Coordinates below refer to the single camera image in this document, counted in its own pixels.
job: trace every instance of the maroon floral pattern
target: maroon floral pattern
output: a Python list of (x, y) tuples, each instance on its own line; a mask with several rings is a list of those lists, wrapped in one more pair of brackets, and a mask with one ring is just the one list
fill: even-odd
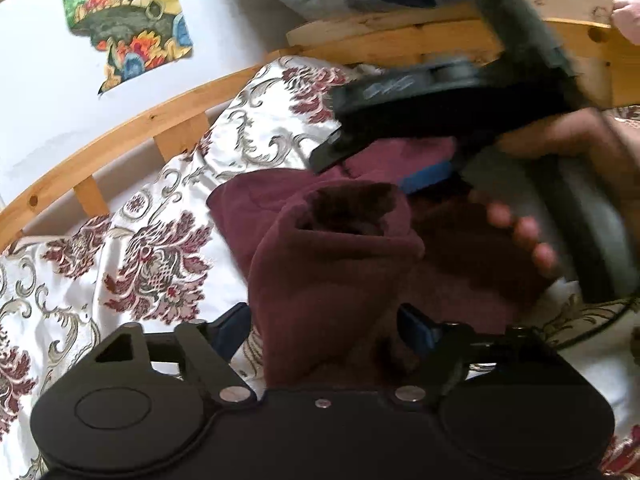
[(6, 336), (0, 339), (0, 442), (18, 418), (20, 397), (29, 395), (36, 381), (27, 377), (31, 367), (28, 352), (10, 347)]
[(125, 208), (133, 211), (134, 213), (137, 213), (143, 208), (144, 205), (145, 197), (143, 197), (140, 193), (137, 193), (129, 198), (129, 201), (125, 204)]
[(211, 238), (211, 226), (194, 228), (193, 214), (178, 221), (157, 222), (140, 229), (129, 241), (124, 266), (104, 284), (116, 296), (105, 305), (131, 312), (139, 321), (160, 319), (166, 324), (195, 319), (202, 285), (211, 266), (197, 253)]
[(296, 104), (289, 107), (295, 114), (308, 114), (310, 124), (324, 123), (334, 118), (326, 100), (326, 92), (349, 81), (339, 68), (292, 67), (282, 73), (282, 79), (293, 92)]
[(614, 478), (640, 476), (640, 425), (634, 426), (628, 438), (620, 440), (614, 436), (611, 439), (600, 469)]
[(215, 128), (215, 126), (212, 126), (206, 134), (204, 134), (202, 136), (202, 138), (198, 141), (198, 143), (193, 147), (193, 149), (187, 153), (182, 160), (184, 160), (185, 162), (192, 162), (193, 161), (193, 154), (195, 152), (200, 152), (200, 155), (202, 155), (203, 157), (207, 156), (207, 153), (209, 153), (209, 148), (211, 147), (211, 143), (213, 142), (213, 139), (211, 139), (211, 133), (213, 131), (213, 128)]
[(47, 243), (48, 251), (43, 260), (58, 264), (57, 274), (78, 279), (94, 266), (95, 253), (104, 243), (104, 235), (110, 227), (111, 215), (91, 218), (71, 238), (59, 238)]

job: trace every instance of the maroon cloth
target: maroon cloth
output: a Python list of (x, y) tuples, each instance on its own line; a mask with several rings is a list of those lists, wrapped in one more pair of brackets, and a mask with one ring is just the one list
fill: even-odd
[(447, 139), (379, 141), (319, 176), (255, 171), (210, 195), (248, 280), (269, 386), (348, 354), (401, 301), (500, 332), (548, 285), (481, 206), (407, 199), (392, 184), (452, 150)]

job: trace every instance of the colorful painting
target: colorful painting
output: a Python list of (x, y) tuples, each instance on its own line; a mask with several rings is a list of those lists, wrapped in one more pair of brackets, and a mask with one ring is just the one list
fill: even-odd
[(69, 29), (107, 55), (98, 94), (191, 52), (178, 0), (63, 1)]

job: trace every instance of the bed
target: bed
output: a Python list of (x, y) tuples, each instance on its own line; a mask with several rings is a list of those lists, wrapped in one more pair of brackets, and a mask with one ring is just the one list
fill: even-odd
[[(624, 107), (640, 102), (637, 50), (606, 23), (546, 20), (585, 60), (584, 87), (606, 88), (599, 101), (620, 120), (634, 121), (634, 110)], [(168, 331), (185, 320), (213, 320), (246, 300), (246, 284), (206, 197), (239, 173), (303, 169), (310, 150), (337, 127), (322, 96), (358, 76), (349, 67), (412, 64), (460, 51), (486, 61), (499, 50), (473, 16), (292, 46), (108, 131), (20, 194), (0, 212), (0, 477), (43, 474), (29, 429), (33, 405), (117, 326), (136, 321), (146, 332)], [(209, 126), (206, 111), (228, 101)], [(111, 212), (94, 174), (149, 139), (166, 165)], [(23, 237), (21, 230), (69, 190), (88, 217), (78, 232)], [(627, 300), (583, 305), (574, 284), (557, 283), (530, 320), (612, 404), (616, 440), (604, 469), (616, 474), (630, 474), (638, 460), (640, 374), (629, 351), (635, 307)], [(252, 388), (264, 389), (257, 333), (232, 365)], [(589, 414), (584, 417), (588, 424)]]

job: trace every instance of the wooden bed frame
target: wooden bed frame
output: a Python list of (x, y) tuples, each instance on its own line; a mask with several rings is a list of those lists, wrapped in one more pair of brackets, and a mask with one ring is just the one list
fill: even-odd
[[(545, 21), (563, 38), (567, 50), (580, 60), (584, 87), (603, 108), (640, 103), (640, 47), (633, 46), (603, 23), (553, 17), (546, 17)], [(487, 61), (500, 50), (499, 42), (484, 24), (470, 18), (294, 46), (271, 53), (266, 61), (296, 54), (339, 64), (400, 66), (453, 52)], [(0, 212), (0, 251), (23, 236), (22, 229), (29, 222), (71, 189), (89, 217), (108, 214), (94, 173), (151, 138), (165, 161), (191, 149), (209, 127), (205, 111), (233, 99), (259, 69), (255, 65), (185, 92), (71, 155)]]

